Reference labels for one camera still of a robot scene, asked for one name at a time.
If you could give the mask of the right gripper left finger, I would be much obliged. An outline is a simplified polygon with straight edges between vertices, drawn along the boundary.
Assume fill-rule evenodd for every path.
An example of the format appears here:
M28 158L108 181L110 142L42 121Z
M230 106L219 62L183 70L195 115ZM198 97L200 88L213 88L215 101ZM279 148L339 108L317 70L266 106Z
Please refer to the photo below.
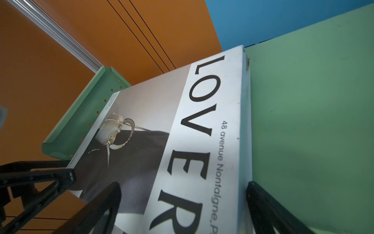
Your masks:
M110 234L114 229L120 202L120 185L113 182L54 233Z

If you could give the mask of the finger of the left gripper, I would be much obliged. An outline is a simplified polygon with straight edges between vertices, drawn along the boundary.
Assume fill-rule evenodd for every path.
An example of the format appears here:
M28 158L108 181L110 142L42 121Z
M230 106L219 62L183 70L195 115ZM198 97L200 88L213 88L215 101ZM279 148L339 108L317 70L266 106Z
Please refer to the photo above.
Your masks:
M14 234L76 182L68 160L19 161L1 166L1 223L11 196L21 198L23 212L7 225L2 234Z

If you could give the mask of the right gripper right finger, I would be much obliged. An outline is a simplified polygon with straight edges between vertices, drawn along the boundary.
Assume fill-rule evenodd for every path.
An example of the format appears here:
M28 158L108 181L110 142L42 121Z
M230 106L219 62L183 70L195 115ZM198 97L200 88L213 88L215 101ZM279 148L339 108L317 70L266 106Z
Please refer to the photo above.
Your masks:
M255 181L248 183L246 200L257 234L313 233Z

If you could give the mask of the white LOVER book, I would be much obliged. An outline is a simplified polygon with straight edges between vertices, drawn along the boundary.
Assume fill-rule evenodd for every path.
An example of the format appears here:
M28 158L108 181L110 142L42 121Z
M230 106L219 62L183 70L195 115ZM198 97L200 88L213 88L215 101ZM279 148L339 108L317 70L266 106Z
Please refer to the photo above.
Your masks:
M120 185L127 234L251 234L249 61L243 46L112 95L71 160L85 202Z

